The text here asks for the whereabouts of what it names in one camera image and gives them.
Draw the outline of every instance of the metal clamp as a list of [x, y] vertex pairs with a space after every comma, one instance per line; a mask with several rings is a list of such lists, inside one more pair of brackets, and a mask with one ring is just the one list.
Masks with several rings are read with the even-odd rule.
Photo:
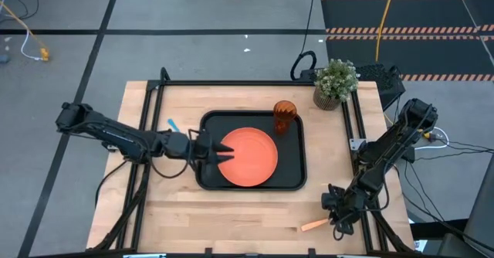
[[350, 139], [350, 149], [352, 151], [357, 151], [358, 148], [362, 145], [362, 143], [367, 142], [367, 139], [363, 138], [351, 138]]

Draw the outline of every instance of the orange plate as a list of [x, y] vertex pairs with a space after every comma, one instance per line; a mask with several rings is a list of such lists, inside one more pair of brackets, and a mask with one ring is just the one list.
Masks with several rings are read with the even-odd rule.
[[219, 170], [230, 182], [243, 187], [265, 182], [276, 169], [278, 150], [264, 131], [241, 127], [223, 138], [222, 144], [233, 148], [235, 158], [219, 164]]

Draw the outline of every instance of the black tray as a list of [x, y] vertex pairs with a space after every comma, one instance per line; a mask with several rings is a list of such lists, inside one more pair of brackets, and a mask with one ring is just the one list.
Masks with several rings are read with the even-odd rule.
[[272, 111], [265, 110], [213, 110], [201, 119], [205, 128], [216, 141], [221, 141], [230, 131], [240, 127], [254, 127], [266, 132], [278, 150], [278, 165], [272, 176], [260, 185], [241, 187], [229, 182], [217, 166], [198, 165], [196, 180], [208, 190], [244, 191], [295, 191], [307, 180], [306, 154], [303, 143], [302, 119], [297, 115], [289, 130], [278, 136], [274, 133]]

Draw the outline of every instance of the orange cup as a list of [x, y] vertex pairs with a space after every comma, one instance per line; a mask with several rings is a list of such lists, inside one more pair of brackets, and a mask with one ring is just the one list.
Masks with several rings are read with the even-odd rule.
[[285, 134], [290, 127], [290, 123], [296, 116], [295, 104], [288, 100], [281, 100], [273, 108], [275, 117], [275, 133]]

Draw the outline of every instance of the potted plant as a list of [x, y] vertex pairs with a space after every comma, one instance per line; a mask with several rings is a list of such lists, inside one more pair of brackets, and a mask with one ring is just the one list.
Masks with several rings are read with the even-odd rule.
[[357, 78], [352, 62], [332, 59], [327, 68], [316, 71], [314, 103], [322, 110], [334, 110], [357, 89]]

